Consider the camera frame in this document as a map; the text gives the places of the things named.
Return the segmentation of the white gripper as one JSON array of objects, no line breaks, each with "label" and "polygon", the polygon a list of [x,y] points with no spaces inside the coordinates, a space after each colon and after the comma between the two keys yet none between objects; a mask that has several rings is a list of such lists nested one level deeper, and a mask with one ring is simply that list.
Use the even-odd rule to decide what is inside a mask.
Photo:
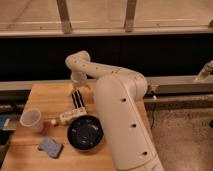
[{"label": "white gripper", "polygon": [[[85,85],[85,87],[87,89],[91,89],[90,86],[88,84],[86,84],[87,82],[87,75],[85,73],[82,72],[74,72],[71,74],[71,80],[72,80],[72,84],[75,87],[80,87]],[[68,87],[68,96],[71,96],[72,93],[75,91],[75,87]]]}]

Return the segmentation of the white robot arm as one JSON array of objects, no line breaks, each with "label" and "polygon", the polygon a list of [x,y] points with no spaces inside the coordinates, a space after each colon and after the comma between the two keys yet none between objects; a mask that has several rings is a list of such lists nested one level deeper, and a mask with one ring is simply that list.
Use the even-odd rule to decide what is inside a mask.
[{"label": "white robot arm", "polygon": [[165,171],[136,105],[147,92],[139,72],[92,62],[87,51],[65,59],[71,80],[81,85],[97,80],[94,103],[117,171]]}]

